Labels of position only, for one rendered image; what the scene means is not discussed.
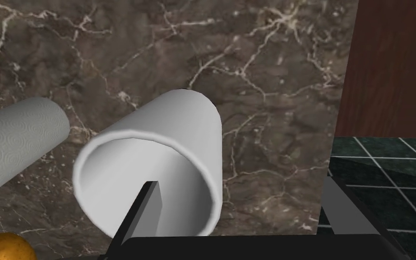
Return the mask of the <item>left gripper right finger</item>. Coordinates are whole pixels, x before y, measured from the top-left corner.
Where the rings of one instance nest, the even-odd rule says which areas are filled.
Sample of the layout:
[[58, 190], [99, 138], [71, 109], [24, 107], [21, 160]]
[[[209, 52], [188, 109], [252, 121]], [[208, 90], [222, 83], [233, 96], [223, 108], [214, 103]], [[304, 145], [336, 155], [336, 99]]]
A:
[[335, 234], [377, 234], [399, 248], [384, 225], [339, 178], [325, 177], [321, 206]]

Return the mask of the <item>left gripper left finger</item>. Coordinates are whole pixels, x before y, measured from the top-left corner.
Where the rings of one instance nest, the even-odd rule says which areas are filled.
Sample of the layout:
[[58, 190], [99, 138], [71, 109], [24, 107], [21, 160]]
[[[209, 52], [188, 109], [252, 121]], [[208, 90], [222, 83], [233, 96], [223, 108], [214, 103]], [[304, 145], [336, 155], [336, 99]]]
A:
[[158, 182], [145, 182], [117, 229], [107, 252], [117, 253], [121, 245], [132, 237], [156, 237], [161, 211], [162, 196]]

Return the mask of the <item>white cup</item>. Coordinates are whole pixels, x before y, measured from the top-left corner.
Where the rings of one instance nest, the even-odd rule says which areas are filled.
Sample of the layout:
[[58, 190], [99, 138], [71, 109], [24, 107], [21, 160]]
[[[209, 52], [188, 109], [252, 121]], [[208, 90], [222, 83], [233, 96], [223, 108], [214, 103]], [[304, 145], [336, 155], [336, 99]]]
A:
[[157, 181], [157, 236], [207, 236], [222, 199], [222, 123], [201, 93], [171, 90], [94, 136], [73, 168], [74, 195], [113, 237], [143, 184]]

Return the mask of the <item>yellow potato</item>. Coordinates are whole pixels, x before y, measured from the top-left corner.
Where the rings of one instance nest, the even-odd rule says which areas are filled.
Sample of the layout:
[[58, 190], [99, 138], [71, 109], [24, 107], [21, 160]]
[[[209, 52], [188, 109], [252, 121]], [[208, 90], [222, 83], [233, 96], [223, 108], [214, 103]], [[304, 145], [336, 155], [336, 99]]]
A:
[[0, 260], [37, 260], [30, 244], [15, 233], [0, 233]]

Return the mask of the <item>brown wooden cabinet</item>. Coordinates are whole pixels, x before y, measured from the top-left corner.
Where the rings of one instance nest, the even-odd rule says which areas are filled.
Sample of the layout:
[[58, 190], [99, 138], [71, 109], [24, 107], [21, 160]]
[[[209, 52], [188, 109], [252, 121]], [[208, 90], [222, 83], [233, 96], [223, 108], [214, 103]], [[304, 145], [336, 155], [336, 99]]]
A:
[[359, 0], [335, 135], [416, 138], [416, 0]]

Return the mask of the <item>white paper towel roll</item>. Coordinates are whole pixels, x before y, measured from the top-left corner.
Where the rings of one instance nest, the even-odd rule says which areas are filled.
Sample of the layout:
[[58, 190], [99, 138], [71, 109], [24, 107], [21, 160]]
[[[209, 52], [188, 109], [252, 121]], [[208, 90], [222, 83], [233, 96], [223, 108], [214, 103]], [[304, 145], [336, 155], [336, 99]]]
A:
[[65, 141], [70, 124], [52, 100], [32, 97], [0, 110], [0, 187]]

